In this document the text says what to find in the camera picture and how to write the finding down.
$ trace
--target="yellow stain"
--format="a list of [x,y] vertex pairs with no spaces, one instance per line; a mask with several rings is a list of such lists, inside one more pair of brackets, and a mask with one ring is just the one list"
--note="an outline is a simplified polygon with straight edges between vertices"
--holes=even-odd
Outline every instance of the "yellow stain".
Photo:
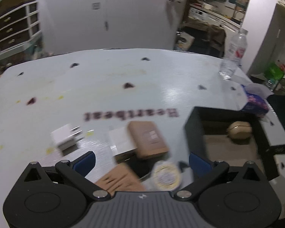
[[94,134],[94,130],[89,130],[88,132],[87,132],[87,136],[92,136]]
[[53,147],[49,147],[49,148],[46,149],[46,154],[47,155],[49,155],[49,154],[51,154],[53,152],[54,152],[54,148]]

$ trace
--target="black open box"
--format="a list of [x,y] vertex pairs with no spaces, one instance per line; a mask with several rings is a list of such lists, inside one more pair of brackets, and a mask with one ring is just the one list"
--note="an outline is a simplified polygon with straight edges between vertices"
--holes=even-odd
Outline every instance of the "black open box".
[[[252,127],[252,138],[248,141],[243,141],[242,145],[239,145],[238,142],[234,143],[234,141],[227,137],[226,128],[231,123],[236,121],[249,122]],[[218,140],[210,145],[210,149],[215,148],[215,144],[219,145],[220,139],[226,138],[225,140],[229,140],[227,143],[229,145],[224,145],[224,143],[221,143],[221,146],[224,148],[217,150],[217,153],[221,154],[218,155],[218,157],[224,155],[224,150],[227,151],[230,148],[234,149],[235,155],[243,154],[241,150],[248,152],[250,149],[255,148],[255,152],[252,150],[249,157],[252,157],[253,153],[255,154],[255,159],[259,160],[259,163],[256,163],[264,172],[267,179],[271,180],[279,176],[274,155],[282,153],[285,154],[285,145],[269,146],[269,142],[258,118],[253,114],[233,110],[194,107],[185,124],[185,131],[190,152],[194,152],[202,157],[214,160],[213,153],[211,155],[212,158],[209,157],[209,138],[206,138],[206,136],[216,135],[218,136]]]

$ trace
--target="white wall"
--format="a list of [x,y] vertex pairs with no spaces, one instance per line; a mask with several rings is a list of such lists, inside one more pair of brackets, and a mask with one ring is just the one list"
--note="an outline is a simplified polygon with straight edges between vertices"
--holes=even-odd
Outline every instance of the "white wall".
[[[38,1],[45,48],[55,54],[96,48],[172,49],[184,7],[167,0]],[[92,10],[92,3],[98,2],[100,9]]]
[[248,48],[242,59],[242,69],[248,72],[265,38],[277,0],[250,0],[242,28],[248,30]]

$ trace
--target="table surface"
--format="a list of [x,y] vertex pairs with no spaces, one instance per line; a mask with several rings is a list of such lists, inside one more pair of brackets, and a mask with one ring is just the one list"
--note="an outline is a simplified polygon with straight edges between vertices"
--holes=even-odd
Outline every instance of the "table surface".
[[[130,120],[154,121],[170,148],[171,160],[187,162],[183,127],[193,107],[238,110],[230,89],[234,83],[218,74],[220,62],[212,56],[171,50],[100,49],[38,59],[5,71],[0,78],[0,228],[8,227],[3,202],[29,162],[52,166],[92,150],[96,167],[86,178],[94,182],[115,165],[108,131]],[[70,68],[73,63],[79,65]],[[250,82],[240,69],[233,80]],[[126,82],[135,87],[124,89]],[[27,105],[33,97],[36,102]],[[170,108],[177,109],[179,116],[84,120],[87,112]],[[76,151],[63,156],[52,145],[50,133],[68,123],[81,127],[83,139]],[[272,111],[261,123],[271,145],[285,143],[285,132]],[[280,157],[285,162],[285,155]],[[183,186],[191,182],[187,169]]]

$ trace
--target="small brown box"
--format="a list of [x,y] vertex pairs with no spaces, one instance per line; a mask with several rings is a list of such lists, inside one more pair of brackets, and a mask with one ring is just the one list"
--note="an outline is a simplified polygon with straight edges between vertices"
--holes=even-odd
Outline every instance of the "small brown box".
[[169,152],[156,125],[150,121],[131,121],[128,130],[137,147],[139,158],[152,158]]
[[108,191],[111,196],[114,195],[115,191],[146,191],[138,176],[125,163],[118,164],[95,184]]

